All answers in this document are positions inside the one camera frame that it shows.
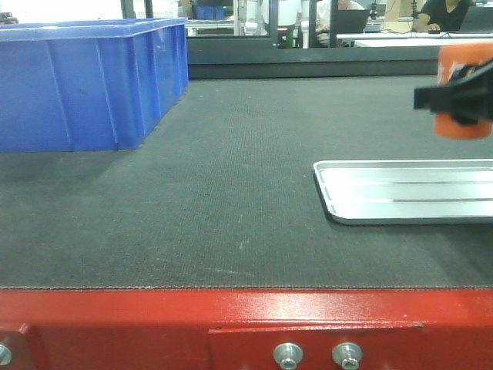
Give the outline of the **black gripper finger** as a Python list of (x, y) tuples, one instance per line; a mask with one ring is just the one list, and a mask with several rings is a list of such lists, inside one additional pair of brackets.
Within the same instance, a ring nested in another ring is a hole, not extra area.
[(443, 85), (416, 88), (414, 108), (447, 113), (462, 126), (492, 121), (492, 60), (462, 66)]

